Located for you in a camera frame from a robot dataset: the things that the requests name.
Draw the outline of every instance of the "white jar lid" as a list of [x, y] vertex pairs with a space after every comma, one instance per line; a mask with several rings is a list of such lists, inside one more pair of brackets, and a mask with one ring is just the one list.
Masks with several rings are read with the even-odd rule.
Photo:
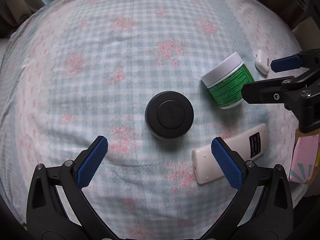
[[242, 62], [241, 57], [237, 52], [227, 57], [224, 61], [214, 67], [211, 71], [205, 74], [201, 80], [206, 87], [219, 81], [221, 78], [233, 71]]

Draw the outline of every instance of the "black round container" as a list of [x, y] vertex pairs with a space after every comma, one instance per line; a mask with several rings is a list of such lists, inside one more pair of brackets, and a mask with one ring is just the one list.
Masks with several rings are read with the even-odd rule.
[[174, 140], [184, 135], [193, 123], [190, 101], [182, 94], [165, 91], [148, 103], [145, 120], [150, 132], [162, 140]]

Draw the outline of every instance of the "green and white container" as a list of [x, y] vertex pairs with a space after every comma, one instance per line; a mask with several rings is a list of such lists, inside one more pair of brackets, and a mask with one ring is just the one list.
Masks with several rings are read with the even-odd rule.
[[205, 74], [201, 80], [222, 109], [239, 105], [243, 101], [243, 85], [254, 82], [237, 52]]

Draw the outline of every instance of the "green label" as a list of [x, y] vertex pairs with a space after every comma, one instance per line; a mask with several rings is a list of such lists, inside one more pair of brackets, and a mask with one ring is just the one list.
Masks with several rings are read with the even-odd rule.
[[242, 99], [241, 89], [244, 84], [249, 82], [254, 82], [254, 80], [245, 64], [243, 64], [226, 79], [208, 88], [208, 90], [220, 107], [226, 107]]

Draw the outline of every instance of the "plaid pattern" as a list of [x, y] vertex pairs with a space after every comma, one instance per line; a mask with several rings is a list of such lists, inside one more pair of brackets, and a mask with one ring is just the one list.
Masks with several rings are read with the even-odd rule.
[[[266, 123], [270, 149], [257, 163], [281, 163], [289, 172], [292, 114], [246, 103], [221, 110], [200, 81], [235, 51], [253, 78], [262, 79], [254, 55], [266, 47], [271, 59], [300, 50], [283, 21], [254, 0], [50, 3], [12, 35], [2, 62], [1, 195], [25, 221], [36, 164], [61, 165], [103, 135], [109, 151], [83, 192], [105, 223], [120, 238], [199, 238], [235, 190], [225, 178], [196, 183], [194, 147]], [[177, 141], [154, 138], [144, 121], [148, 101], [165, 90], [185, 95], [195, 112]]]

